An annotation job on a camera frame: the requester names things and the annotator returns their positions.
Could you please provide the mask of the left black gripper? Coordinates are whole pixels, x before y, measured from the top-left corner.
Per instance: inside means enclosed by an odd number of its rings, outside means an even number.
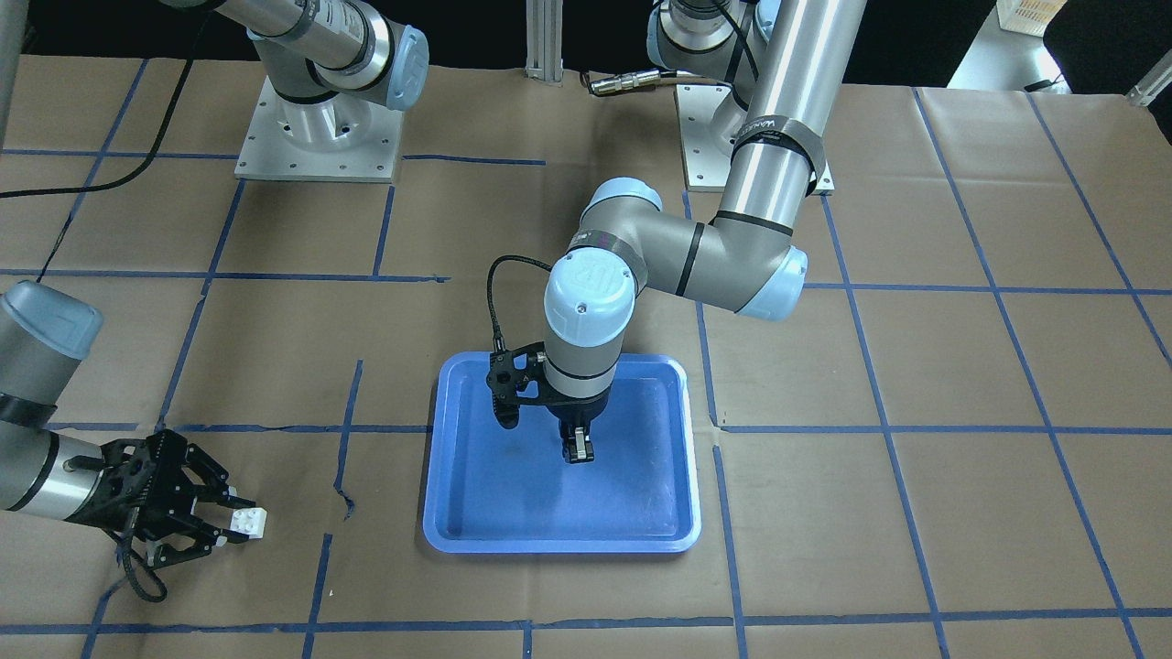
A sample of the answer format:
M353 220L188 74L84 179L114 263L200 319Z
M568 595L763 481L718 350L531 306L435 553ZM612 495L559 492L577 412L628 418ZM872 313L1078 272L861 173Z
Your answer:
M575 462L575 432L577 461L585 463L594 460L594 449L590 437L591 422L608 405L609 390L604 389L586 399L575 399L557 389L540 389L540 395L545 408L559 421L565 462Z

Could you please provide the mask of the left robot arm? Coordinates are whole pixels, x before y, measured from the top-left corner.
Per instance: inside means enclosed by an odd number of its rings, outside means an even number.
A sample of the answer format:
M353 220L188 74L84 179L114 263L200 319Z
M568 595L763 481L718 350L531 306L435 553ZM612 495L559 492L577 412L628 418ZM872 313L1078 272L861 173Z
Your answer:
M808 278L792 243L804 199L831 188L824 133L863 1L657 1L647 50L677 72L688 190L718 192L711 220L666 211L628 177L597 188L544 293L527 380L559 421L564 458L590 462L624 334L645 288L778 321Z

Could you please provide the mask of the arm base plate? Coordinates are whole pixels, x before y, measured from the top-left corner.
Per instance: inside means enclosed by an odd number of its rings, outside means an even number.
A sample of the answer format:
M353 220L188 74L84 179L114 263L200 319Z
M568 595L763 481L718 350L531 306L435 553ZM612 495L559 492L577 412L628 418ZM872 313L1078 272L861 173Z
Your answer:
M234 174L248 181L389 184L403 120L401 110L340 93L293 103L264 80Z
M735 138L744 121L745 111L732 98L729 86L677 86L679 138L687 191L723 191Z

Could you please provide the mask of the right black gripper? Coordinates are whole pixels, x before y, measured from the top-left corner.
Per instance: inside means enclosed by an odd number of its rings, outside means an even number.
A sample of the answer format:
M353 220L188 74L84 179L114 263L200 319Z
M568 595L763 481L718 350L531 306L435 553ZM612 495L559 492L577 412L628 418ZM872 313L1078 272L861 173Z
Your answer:
M229 484L229 471L193 442L172 430L146 439L114 439L100 456L71 456L66 473L91 475L95 483L68 522L146 542L146 568L173 568L200 559L216 546L241 544L248 534L191 525L195 501L231 510L255 508ZM183 473L192 473L196 482ZM172 538L190 541L177 549Z

